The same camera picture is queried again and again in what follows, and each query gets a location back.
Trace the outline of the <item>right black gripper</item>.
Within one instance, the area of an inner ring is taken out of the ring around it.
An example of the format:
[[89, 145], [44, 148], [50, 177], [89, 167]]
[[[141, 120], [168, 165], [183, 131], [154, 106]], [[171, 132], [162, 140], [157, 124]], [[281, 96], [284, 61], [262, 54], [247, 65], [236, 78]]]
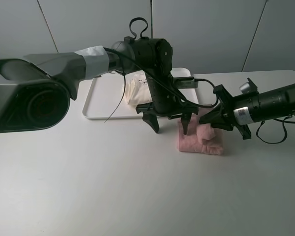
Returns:
[[252, 102], [252, 97], [259, 93], [233, 97], [224, 86], [219, 85], [214, 88], [214, 94], [219, 98], [220, 104], [214, 108], [202, 109], [199, 123], [211, 124], [213, 128], [226, 131], [237, 128], [244, 140], [251, 139], [248, 125], [254, 121], [248, 106]]

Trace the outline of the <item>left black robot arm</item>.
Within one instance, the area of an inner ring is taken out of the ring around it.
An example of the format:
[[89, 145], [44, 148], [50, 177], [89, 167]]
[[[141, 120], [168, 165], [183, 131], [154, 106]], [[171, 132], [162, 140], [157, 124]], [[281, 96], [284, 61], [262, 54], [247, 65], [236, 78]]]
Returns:
[[178, 91], [171, 74], [172, 47], [165, 39], [125, 37], [112, 48], [30, 54], [0, 59], [0, 133], [43, 130], [58, 124], [76, 100], [79, 84], [109, 72], [144, 71], [152, 102], [138, 105], [143, 121], [158, 132], [158, 117], [179, 118], [187, 129], [196, 105]]

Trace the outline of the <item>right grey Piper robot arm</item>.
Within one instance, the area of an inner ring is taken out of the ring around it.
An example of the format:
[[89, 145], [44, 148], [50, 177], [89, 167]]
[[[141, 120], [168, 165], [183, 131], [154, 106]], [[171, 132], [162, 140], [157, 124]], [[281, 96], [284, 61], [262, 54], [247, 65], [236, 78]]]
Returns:
[[214, 88], [213, 93], [220, 103], [199, 119], [200, 124], [232, 131], [237, 128], [244, 140], [251, 139], [249, 124], [283, 118], [284, 138], [287, 138], [286, 120], [295, 116], [295, 84], [259, 93], [257, 86], [248, 78], [240, 87], [241, 95], [232, 96], [223, 85]]

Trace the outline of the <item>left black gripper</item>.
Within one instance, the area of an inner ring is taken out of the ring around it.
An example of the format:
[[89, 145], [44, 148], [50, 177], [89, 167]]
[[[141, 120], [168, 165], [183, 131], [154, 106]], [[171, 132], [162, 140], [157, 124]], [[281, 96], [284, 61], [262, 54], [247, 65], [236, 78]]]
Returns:
[[188, 133], [192, 114], [198, 114], [198, 107], [187, 102], [186, 97], [174, 86], [172, 75], [161, 76], [159, 81], [146, 74], [152, 102], [137, 105], [136, 112], [143, 113], [142, 120], [155, 133], [159, 132], [157, 117], [181, 118], [183, 134]]

